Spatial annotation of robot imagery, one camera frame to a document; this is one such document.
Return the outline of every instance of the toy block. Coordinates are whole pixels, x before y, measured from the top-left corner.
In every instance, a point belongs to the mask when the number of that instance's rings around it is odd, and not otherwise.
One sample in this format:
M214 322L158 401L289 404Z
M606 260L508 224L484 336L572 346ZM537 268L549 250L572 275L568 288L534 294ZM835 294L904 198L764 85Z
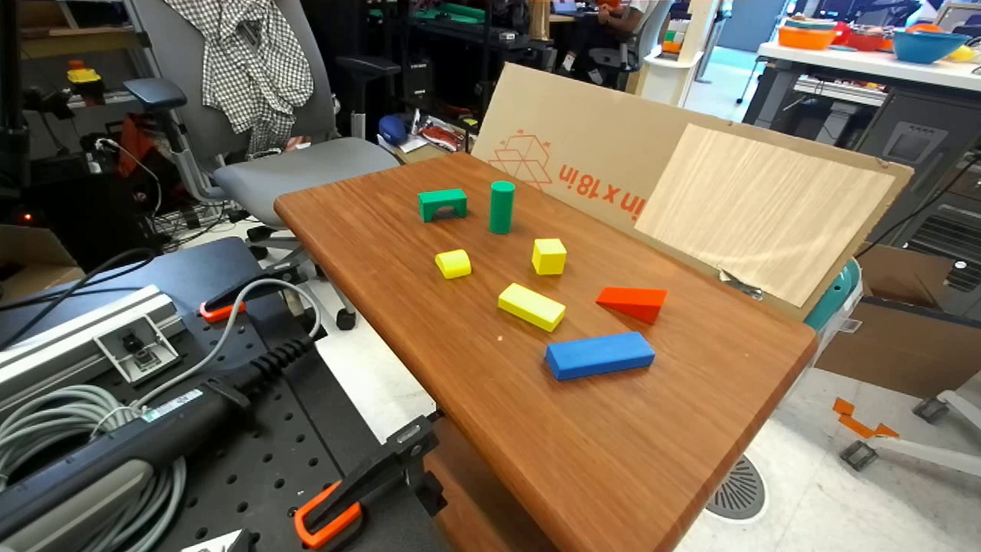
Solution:
M517 281L513 281L507 290L497 294L497 306L502 313L525 320L539 332L555 332L559 322L563 320L563 302L549 300L547 294L537 294Z
M418 209L424 221L467 219L467 190L464 188L424 190L418 196Z
M490 184L490 233L508 233L515 221L515 182Z
M638 332L560 339L547 346L547 365L552 367L555 379L651 367L652 360L652 346Z
M666 298L669 290L664 288L603 288L594 302L652 326L664 313Z
M472 273L468 254L464 248L436 254L441 280L464 280Z
M560 275L568 265L568 250L560 240L534 240L530 268L537 275Z

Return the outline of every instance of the wooden table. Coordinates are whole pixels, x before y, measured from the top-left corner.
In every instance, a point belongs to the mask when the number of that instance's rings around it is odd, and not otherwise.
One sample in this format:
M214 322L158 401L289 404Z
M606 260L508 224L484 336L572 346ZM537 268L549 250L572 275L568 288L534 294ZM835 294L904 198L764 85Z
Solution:
M378 173L282 196L276 210L468 436L559 549L672 549L812 353L812 332L626 233L517 188L515 231L489 233L489 184L472 157ZM467 188L468 219L424 224L418 194ZM560 280L530 273L530 240L572 250ZM444 281L441 248L477 273ZM525 281L568 320L543 334L497 294ZM594 302L603 284L659 284L664 320L633 326ZM549 339L646 332L651 371L555 383Z

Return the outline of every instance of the floor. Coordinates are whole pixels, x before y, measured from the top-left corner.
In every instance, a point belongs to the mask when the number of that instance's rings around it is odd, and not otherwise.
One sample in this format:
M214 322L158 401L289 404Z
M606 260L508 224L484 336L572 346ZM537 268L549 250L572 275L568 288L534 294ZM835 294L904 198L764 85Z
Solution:
M740 97L745 96L752 72L752 56L717 50L705 70L709 84L693 85L687 107L722 120L743 120L745 100L740 105ZM249 221L221 224L186 245L243 237L246 227ZM322 306L338 306L327 284L313 284L309 290ZM327 365L335 365L338 379L356 398L378 439L398 428L402 420L436 407L371 326L363 322L351 334L331 332L319 351ZM915 418L912 407L919 401L915 397L807 367L745 454L768 484L764 512L752 521L726 521L702 512L678 549L977 549L981 484L900 459L874 459L867 468L853 471L838 454L856 436L838 422L832 410L835 398L856 401L858 420L870 425L889 422L912 440L981 454L981 440L953 418L946 418L936 425Z

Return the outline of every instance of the red block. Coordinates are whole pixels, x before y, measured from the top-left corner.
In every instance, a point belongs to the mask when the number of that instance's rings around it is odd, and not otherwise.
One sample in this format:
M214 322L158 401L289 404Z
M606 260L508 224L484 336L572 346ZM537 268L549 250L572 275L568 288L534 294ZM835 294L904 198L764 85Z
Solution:
M652 326L664 313L666 298L669 290L664 288L603 288L594 302Z

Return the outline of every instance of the blue bin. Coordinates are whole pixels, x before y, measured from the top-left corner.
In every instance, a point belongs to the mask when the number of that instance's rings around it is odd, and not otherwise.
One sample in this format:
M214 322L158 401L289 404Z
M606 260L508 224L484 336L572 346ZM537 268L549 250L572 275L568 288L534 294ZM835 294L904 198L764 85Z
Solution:
M963 33L912 33L912 32L895 32L892 33L892 50L900 60L907 64L936 64L948 57L956 47L963 47L970 36Z

